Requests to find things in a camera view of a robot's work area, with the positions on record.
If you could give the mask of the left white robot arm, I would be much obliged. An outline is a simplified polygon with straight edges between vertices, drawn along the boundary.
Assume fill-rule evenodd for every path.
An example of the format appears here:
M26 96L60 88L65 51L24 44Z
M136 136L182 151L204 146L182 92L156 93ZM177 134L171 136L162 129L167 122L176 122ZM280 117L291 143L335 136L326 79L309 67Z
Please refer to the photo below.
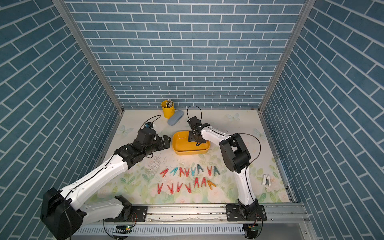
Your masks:
M132 204L123 196L115 196L94 205L85 202L110 180L132 168L154 152L169 149L171 138L159 137L150 127L138 131L136 139L116 149L113 155L96 169L57 190L44 193L41 221L57 240L70 238L80 227L101 220L129 221L135 219Z

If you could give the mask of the yellow storage box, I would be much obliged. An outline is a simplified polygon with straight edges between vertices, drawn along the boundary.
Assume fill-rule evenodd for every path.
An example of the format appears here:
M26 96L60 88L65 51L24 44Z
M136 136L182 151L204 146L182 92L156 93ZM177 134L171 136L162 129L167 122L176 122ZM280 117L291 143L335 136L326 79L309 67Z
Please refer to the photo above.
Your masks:
M189 131L176 132L172 143L174 152L180 156L205 154L211 147L209 141L199 146L196 146L196 142L189 142Z

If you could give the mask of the orange clothespin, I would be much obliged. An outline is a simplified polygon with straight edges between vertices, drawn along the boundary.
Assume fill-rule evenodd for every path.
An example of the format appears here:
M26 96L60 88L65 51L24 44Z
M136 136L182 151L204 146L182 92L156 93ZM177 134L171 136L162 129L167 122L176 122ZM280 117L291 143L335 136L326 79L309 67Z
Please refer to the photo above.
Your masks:
M209 186L211 191L213 190L213 188L216 187L216 185L213 182L211 182L210 180L207 180L207 183L208 183L208 186Z

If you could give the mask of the teal clothespin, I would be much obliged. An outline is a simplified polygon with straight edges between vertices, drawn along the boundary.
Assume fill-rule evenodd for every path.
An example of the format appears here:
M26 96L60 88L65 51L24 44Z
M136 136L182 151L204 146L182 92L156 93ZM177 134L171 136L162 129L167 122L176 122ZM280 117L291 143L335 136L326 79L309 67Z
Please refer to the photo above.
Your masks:
M216 166L214 166L214 176L219 176L219 175L220 175L220 171Z
M197 171L198 171L198 174L200 174L200 172L204 172L204 169L201 167L200 164L197 164Z
M173 176L176 175L177 171L178 171L178 167L175 167L173 170L170 171L170 174L172 174Z

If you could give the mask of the light blue clothespin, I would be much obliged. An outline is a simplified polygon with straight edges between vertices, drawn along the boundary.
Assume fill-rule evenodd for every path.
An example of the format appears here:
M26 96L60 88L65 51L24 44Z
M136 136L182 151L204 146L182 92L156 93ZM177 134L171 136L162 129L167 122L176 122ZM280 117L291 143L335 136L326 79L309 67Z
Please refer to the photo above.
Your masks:
M194 176L195 176L196 170L197 170L197 168L196 168L196 167L194 167L194 168L191 168L191 175L192 175L192 177L194 177Z

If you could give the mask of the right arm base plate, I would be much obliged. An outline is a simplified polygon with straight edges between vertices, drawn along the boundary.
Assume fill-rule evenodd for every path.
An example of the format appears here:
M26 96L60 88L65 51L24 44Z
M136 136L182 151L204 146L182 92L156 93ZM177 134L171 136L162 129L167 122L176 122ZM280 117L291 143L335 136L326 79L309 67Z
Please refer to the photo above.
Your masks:
M228 222L261 222L267 221L265 207L262 205L241 206L236 204L226 205L226 216Z

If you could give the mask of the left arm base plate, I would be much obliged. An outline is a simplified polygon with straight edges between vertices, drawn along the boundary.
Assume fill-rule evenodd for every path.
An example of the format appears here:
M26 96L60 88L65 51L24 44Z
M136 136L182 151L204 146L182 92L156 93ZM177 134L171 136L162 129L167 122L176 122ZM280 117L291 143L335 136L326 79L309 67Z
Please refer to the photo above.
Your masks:
M124 207L116 218L105 219L107 223L143 223L146 220L148 206Z

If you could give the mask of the red clothespin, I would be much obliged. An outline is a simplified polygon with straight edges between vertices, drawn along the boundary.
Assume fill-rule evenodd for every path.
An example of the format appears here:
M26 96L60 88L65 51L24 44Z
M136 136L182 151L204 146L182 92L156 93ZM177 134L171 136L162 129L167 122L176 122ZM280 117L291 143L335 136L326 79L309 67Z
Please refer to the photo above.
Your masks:
M190 184L190 183L189 183L188 185L187 185L187 184L185 184L185 187L186 187L186 189L187 189L188 193L189 193L189 194L191 194L191 193L192 193L191 184Z
M186 175L182 167L179 167L179 173L180 173L180 177L182 175Z
M190 168L184 168L184 171L185 171L185 176L188 178L189 175L190 175Z
M199 178L195 178L194 188L199 188L199 187L200 187Z
M179 182L177 183L177 193L180 192L182 186L183 186L183 183L179 183Z
M212 167L212 166L207 167L207 170L208 170L208 174L209 174L209 176L211 176L212 173L213 173L213 167Z
M207 180L206 180L205 177L203 177L203 179L202 179L201 186L202 187L207 187Z
M164 178L165 175L168 173L169 169L165 169L162 172L160 172L160 175Z
M163 185L164 184L157 184L157 192L158 192L158 194L160 194L162 192Z
M170 191L170 194L173 195L174 194L174 184L168 185L168 189Z

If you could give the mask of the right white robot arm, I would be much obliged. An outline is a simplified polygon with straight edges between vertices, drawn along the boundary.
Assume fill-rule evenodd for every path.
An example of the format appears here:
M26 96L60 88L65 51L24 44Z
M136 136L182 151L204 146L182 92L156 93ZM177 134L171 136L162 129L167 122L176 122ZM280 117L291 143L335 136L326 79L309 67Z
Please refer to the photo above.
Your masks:
M251 154L241 135L222 133L210 127L210 124L203 124L197 117L188 119L188 124L191 128L188 137L189 142L195 142L196 146L199 146L209 141L220 147L226 167L235 175L239 210L244 215L255 212L259 203L253 193L248 171Z

